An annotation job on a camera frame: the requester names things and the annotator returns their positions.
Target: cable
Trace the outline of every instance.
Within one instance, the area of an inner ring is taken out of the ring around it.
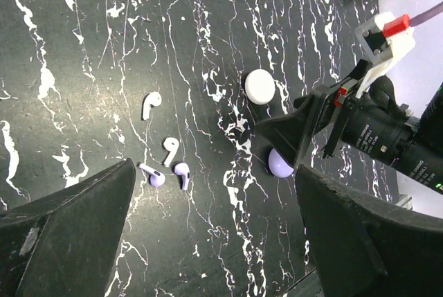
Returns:
[[[422,23],[428,21],[429,19],[434,18],[436,15],[443,12],[443,2],[440,4],[437,4],[433,8],[430,8],[426,12],[423,12],[422,14],[416,15],[410,20],[410,26],[416,27],[418,25],[421,25]]]

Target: purple earbud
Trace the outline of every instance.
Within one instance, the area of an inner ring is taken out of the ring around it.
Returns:
[[[138,167],[142,171],[144,171],[144,172],[146,172],[147,174],[150,175],[150,184],[152,186],[155,186],[156,188],[159,188],[160,186],[162,186],[165,183],[166,177],[161,172],[158,172],[154,168],[148,167],[144,163],[140,163],[138,165]]]
[[[181,189],[186,191],[188,189],[189,180],[191,179],[189,165],[184,162],[177,164],[174,166],[174,173],[181,176]]]
[[[273,148],[271,153],[269,153],[269,169],[272,174],[276,177],[286,178],[292,175],[293,168],[286,163],[286,161],[278,154],[278,152]]]

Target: wireless earbud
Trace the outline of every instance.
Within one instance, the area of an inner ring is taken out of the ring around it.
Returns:
[[[160,186],[162,186],[165,183],[166,177],[161,172],[158,172],[154,168],[148,167],[144,163],[140,163],[138,165],[138,167],[142,171],[144,171],[144,172],[146,172],[147,174],[150,175],[150,184],[152,186],[155,186],[156,188],[159,188]]]
[[[186,191],[188,189],[189,180],[191,179],[191,174],[189,173],[189,165],[182,162],[174,167],[174,173],[181,176],[181,189]]]
[[[161,95],[158,91],[153,91],[152,93],[149,93],[145,101],[143,101],[143,112],[142,112],[142,119],[148,120],[150,118],[150,110],[151,106],[158,107],[161,105]]]
[[[165,167],[170,166],[179,148],[179,143],[180,142],[177,139],[172,137],[166,138],[165,141],[163,142],[164,148],[169,152],[168,156],[166,157],[166,160],[163,162],[163,165]]]

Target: white earbud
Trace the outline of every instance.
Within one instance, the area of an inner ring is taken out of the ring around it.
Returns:
[[[165,139],[163,146],[169,152],[166,160],[163,162],[163,165],[165,167],[169,167],[179,148],[179,141],[175,138],[169,137]]]
[[[162,186],[165,183],[166,177],[161,172],[155,170],[154,168],[148,167],[144,163],[140,163],[138,165],[138,167],[142,171],[144,171],[144,172],[146,172],[146,173],[148,173],[150,175],[150,184],[152,186],[155,186],[156,188],[159,188],[160,186]]]
[[[158,91],[153,91],[152,93],[149,93],[143,101],[142,119],[148,120],[150,118],[151,106],[158,107],[159,105],[161,105],[160,93]]]

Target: earbud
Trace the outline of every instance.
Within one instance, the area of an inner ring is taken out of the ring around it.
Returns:
[[[181,189],[186,191],[188,189],[189,180],[191,179],[191,174],[189,173],[189,165],[182,162],[174,167],[174,173],[181,176]]]
[[[156,188],[159,188],[160,186],[162,186],[165,183],[166,177],[161,172],[158,172],[154,168],[148,167],[144,163],[140,163],[138,165],[138,167],[142,171],[144,171],[144,172],[146,172],[147,174],[150,175],[150,184],[152,186],[155,186]]]
[[[150,119],[151,106],[158,107],[159,105],[161,105],[160,93],[158,91],[153,91],[152,93],[149,93],[143,101],[142,119]]]
[[[169,152],[166,160],[163,162],[163,165],[165,167],[169,167],[179,148],[179,141],[175,138],[169,137],[165,139],[163,146]]]
[[[262,69],[254,70],[246,77],[244,91],[252,103],[267,105],[274,97],[274,79],[268,71]]]
[[[293,174],[293,168],[273,148],[268,158],[269,169],[276,177],[286,178]]]

